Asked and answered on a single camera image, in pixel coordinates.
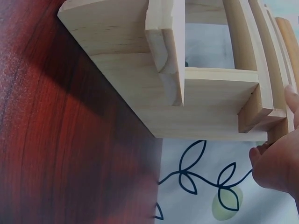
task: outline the white fabric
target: white fabric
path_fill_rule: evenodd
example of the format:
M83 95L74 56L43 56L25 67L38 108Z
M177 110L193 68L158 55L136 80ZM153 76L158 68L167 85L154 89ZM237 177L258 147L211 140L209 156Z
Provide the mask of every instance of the white fabric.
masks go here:
M193 142L195 141L163 140L160 180L178 170L183 152ZM182 167L191 165L198 158L202 145L199 143L186 153ZM223 168L236 162L236 171L228 184L235 183L250 171L248 152L256 145L255 142L208 141L201 160L191 171L216 183ZM231 169L223 174L223 179L231 174L230 171ZM231 219L218 221L212 214L212 203L217 188L198 178L192 179L198 191L197 195L189 194L180 187L178 174L159 186L158 203L164 221L156 220L156 224L299 224L294 200L288 194L259 187L251 174L239 185L243 192L240 210ZM187 178L183 178L182 183L192 189Z

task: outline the dark red wood surface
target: dark red wood surface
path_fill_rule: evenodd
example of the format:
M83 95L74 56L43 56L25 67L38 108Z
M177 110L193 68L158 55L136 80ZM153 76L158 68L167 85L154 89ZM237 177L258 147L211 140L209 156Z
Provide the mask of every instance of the dark red wood surface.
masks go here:
M153 224L161 140L56 17L0 0L0 224Z

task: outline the wooden slat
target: wooden slat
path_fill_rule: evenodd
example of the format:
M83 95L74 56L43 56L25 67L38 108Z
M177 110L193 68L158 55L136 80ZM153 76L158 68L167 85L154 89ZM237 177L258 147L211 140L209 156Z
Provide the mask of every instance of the wooden slat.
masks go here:
M285 42L286 49L292 64L297 89L299 89L299 46L297 38L295 36L292 25L288 20L277 17L276 22Z
M186 23L227 25L222 0L185 0Z
M257 71L186 68L184 106L167 106L150 48L142 47L144 41L148 45L144 34L148 5L143 8L141 2L97 1L62 10L59 17L156 137L266 140L266 132L238 133L237 114L258 85ZM93 35L101 32L102 36ZM110 41L109 32L119 35Z
M149 0L145 35L168 104L182 106L185 88L185 3Z
M247 133L273 109L267 61L254 17L247 1L224 0L236 69L258 72L260 85L239 112L239 132Z
M267 58L274 107L285 110L287 116L287 119L284 119L279 125L269 130L268 139L271 142L275 142L280 137L294 130L292 123L293 114L287 108L284 97L284 88L291 84L290 74L288 73L289 68L282 47L283 40L280 40L278 36L279 30L275 27L275 20L271 18L271 15L259 0L249 0L249 4L254 14Z

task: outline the fingernail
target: fingernail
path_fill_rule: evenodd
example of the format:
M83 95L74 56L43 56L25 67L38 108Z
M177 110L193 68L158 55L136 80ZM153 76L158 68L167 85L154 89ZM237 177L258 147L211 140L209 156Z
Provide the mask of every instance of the fingernail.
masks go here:
M286 88L290 92L294 92L294 93L296 92L295 89L294 89L294 87L292 85L288 85Z

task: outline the leaf pattern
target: leaf pattern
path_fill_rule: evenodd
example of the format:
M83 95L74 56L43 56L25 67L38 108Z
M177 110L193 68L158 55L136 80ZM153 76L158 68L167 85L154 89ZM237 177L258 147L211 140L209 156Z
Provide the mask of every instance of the leaf pattern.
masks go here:
M190 166L186 167L186 168L182 168L182 163L183 163L183 160L184 158L186 157L187 153L189 152L189 150L191 148L193 148L194 146L200 144L200 143L203 143L203 146L202 146L202 149L199 150L199 155L197 157L197 159L195 160L195 162L193 162ZM199 174L196 174L194 172L191 172L189 171L189 169L191 169L192 167L194 167L199 161L200 159L202 158L204 152L205 152L205 149L206 149L206 140L198 140L194 143L192 143L182 154L181 158L180 158L180 161L179 161L179 166L178 166L178 171L174 171L174 172L171 172L169 175L167 175L164 179L162 179L160 182L159 182L159 185L164 183L165 181L167 181L170 177L174 176L174 175L177 175L179 174L178 176L178 183L180 185L180 187L186 191L187 193L189 194L193 194L193 195L197 195L198 194L198 191L197 191L197 188L196 188L196 185L194 183L194 180L191 178L192 177L195 177L195 178L198 178L202 181L204 181L205 183L209 184L210 186L212 187L216 187L218 188L218 193L217 193L217 196L218 196L218 200L220 202L220 205L225 208L226 210L228 211L239 211L240 209L240 203L239 203L239 198L238 198L238 195L235 193L235 191L232 189L233 187L237 186L238 184L240 184L241 182L243 182L245 180L245 178L252 172L249 171L241 180L239 180L238 182L235 182L233 184L230 184L230 185L227 185L225 186L225 184L233 177L233 175L235 174L235 170L236 170L236 162L232 162L230 164L228 164L218 175L218 178L217 178L217 183L213 183L207 179L205 179L204 177L200 176ZM231 173L230 175L228 176L228 178L226 178L224 181L221 181L221 178L223 176L223 174L226 172L226 171L230 171L231 170ZM186 187L186 185L183 184L182 182L182 177L185 176L191 183L192 185L192 188L193 189L189 189ZM223 201L221 195L223 196L224 192L226 193L226 196L227 196L227 193L229 193L229 202L231 202L231 199L235 202L233 206L231 206L231 204L225 204L227 203L226 201ZM163 213L162 213L162 210L159 206L159 204L157 203L157 208L158 208L158 211L160 213L160 216L155 216L156 219L160 219L160 220L164 220L164 217L163 217Z
M223 192L223 191L230 192L232 194L232 197L235 198L235 206L233 208L230 208L223 203L223 200L221 198L221 192ZM220 189L219 188L218 189L218 199L219 199L221 206L229 211L238 211L240 209L238 195L232 189Z
M189 181L191 182L191 184L193 186L193 190L189 190L188 188L186 188L183 185L183 183L182 183L182 175L184 175L185 177L187 177L189 179ZM193 194L193 195L197 195L196 185L195 185L193 179L188 174L180 174L179 177L178 177L178 183L181 186L181 188L184 189L185 191L187 191L188 193Z
M220 179L221 176L224 174L225 171L227 171L228 169L232 168L232 172L229 175L229 177L222 183L220 183ZM223 186L224 184L226 184L234 175L235 173L235 168L236 168L236 162L232 162L231 164L227 165L218 175L218 179L217 179L217 184Z
M199 143L201 143L201 142L203 142L204 144L203 144L203 147L202 147L202 149L201 149L201 151L200 151L200 154L199 154L198 158L196 159L196 161L195 161L194 163L192 163L190 166L188 166L187 168L182 169L182 162L183 162L183 160L184 160L186 154L189 152L189 150L190 150L191 148L193 148L194 146L196 146L197 144L199 144ZM192 144L191 144L191 145L184 151L184 153L182 154L182 157L181 157L181 159L180 159L180 161L179 161L178 169L181 171L181 170L189 170L189 169L191 169L192 167L194 167L194 166L198 163L198 161L201 159L202 155L203 155L204 152L205 152L205 149L206 149L206 141L198 140L198 141L192 143Z

